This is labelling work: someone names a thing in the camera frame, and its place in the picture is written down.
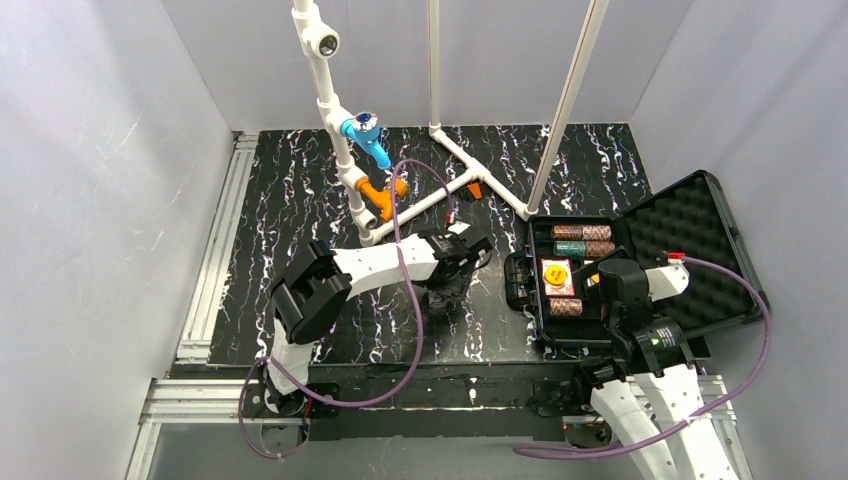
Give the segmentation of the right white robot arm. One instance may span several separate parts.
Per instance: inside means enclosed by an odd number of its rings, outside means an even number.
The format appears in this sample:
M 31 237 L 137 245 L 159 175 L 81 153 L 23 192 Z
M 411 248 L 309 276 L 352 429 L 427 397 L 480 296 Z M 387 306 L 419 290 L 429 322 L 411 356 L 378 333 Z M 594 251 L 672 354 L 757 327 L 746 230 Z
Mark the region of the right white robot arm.
M 572 397 L 610 426 L 646 479 L 735 479 L 704 406 L 694 355 L 679 324 L 653 308 L 685 292 L 679 259 L 643 269 L 627 258 L 594 268 L 602 324 L 613 356 L 575 369 Z

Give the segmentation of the red black chip stack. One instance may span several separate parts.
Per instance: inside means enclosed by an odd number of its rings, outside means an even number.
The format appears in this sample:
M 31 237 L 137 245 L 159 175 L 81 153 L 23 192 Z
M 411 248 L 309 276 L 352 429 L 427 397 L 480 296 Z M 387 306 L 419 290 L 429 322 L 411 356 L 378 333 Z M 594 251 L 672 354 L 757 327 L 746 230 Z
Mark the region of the red black chip stack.
M 612 238 L 612 229 L 609 225 L 580 225 L 577 233 L 584 241 L 610 241 Z
M 582 228 L 578 225 L 554 225 L 551 228 L 551 238 L 557 241 L 581 240 Z
M 586 241 L 585 257 L 594 259 L 609 255 L 616 248 L 616 244 L 610 241 Z

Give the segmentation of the green blue chip stack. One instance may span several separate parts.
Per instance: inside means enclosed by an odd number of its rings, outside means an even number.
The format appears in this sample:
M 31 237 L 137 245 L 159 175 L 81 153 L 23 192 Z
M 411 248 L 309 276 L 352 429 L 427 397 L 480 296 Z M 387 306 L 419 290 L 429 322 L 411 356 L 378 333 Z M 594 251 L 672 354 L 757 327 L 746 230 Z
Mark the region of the green blue chip stack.
M 588 247 L 585 241 L 555 241 L 554 254 L 562 258 L 584 259 L 588 257 Z

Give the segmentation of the orange white chip stack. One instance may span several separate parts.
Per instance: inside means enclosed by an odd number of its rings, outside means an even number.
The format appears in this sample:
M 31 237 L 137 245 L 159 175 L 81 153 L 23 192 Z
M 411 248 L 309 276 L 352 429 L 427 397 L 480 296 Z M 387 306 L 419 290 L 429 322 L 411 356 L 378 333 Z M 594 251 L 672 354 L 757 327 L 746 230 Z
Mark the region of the orange white chip stack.
M 583 302 L 576 298 L 550 298 L 548 309 L 549 315 L 555 318 L 580 317 L 584 312 Z

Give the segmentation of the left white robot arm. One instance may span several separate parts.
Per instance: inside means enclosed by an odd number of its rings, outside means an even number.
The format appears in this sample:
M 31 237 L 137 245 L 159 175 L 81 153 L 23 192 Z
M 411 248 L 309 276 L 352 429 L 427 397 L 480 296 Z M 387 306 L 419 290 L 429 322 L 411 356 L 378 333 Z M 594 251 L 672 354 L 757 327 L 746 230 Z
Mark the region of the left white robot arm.
M 465 295 L 473 272 L 492 250 L 488 235 L 464 223 L 358 249 L 311 242 L 269 290 L 274 320 L 265 374 L 269 388 L 286 396 L 308 382 L 314 345 L 330 333 L 350 299 L 409 278 L 427 290 L 433 309 L 444 310 Z

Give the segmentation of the black poker carrying case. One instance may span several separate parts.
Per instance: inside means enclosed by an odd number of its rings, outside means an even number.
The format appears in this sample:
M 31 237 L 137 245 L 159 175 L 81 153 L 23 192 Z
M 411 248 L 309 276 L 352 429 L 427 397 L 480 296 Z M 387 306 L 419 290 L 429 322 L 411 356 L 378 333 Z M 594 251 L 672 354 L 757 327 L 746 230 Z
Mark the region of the black poker carrying case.
M 753 296 L 728 271 L 743 277 L 757 292 L 763 287 L 744 245 L 723 188 L 713 174 L 697 170 L 615 217 L 539 215 L 528 224 L 527 245 L 504 263 L 509 307 L 530 314 L 539 341 L 551 347 L 607 348 L 597 290 L 590 282 L 573 288 L 581 303 L 577 315 L 552 305 L 555 294 L 543 285 L 543 263 L 564 261 L 575 272 L 593 256 L 565 256 L 557 227 L 600 227 L 609 251 L 635 260 L 644 270 L 668 265 L 681 253 L 723 267 L 723 272 L 692 265 L 688 285 L 671 297 L 653 293 L 654 311 L 678 323 L 686 338 L 756 323 L 763 315 Z

